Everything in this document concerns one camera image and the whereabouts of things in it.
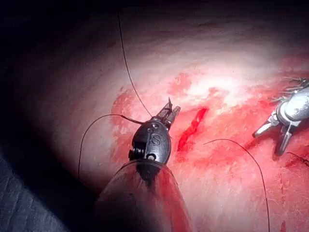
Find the right arm needle driver jaw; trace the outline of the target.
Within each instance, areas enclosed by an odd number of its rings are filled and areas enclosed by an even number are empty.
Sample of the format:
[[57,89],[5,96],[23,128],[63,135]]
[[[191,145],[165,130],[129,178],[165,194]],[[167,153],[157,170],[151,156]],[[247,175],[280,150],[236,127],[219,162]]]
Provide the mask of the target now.
[[257,138],[261,136],[263,133],[267,132],[270,130],[272,127],[275,127],[278,125],[278,121],[269,118],[266,120],[262,126],[260,126],[255,132],[252,133],[253,138]]
[[284,154],[288,143],[294,133],[294,126],[283,126],[280,130],[280,135],[278,137],[276,147],[275,147],[275,155],[281,156]]

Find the left arm needle driver jaw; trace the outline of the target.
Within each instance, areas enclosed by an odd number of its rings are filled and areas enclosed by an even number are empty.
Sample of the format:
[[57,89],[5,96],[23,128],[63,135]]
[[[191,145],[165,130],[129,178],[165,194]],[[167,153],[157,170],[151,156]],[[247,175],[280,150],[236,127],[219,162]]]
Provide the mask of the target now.
[[170,125],[174,123],[180,111],[181,111],[181,107],[179,106],[176,106],[175,108],[172,109],[171,113],[168,116],[168,122]]
[[173,122],[172,103],[169,101],[156,115],[161,122]]

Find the right arm needle driver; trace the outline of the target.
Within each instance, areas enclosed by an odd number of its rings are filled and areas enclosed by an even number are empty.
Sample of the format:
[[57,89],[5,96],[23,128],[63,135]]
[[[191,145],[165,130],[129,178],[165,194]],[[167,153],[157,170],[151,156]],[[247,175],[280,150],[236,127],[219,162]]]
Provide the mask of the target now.
[[273,98],[270,102],[277,102],[267,122],[272,126],[282,124],[286,127],[298,125],[309,117],[309,85],[304,84],[290,87],[282,93],[288,96]]

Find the left arm needle driver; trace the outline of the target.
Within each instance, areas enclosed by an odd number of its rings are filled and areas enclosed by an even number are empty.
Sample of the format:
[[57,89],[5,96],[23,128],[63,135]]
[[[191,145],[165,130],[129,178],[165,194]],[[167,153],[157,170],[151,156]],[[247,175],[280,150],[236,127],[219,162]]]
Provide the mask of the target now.
[[151,118],[143,123],[132,139],[130,160],[154,160],[167,164],[171,154],[169,130],[158,118]]

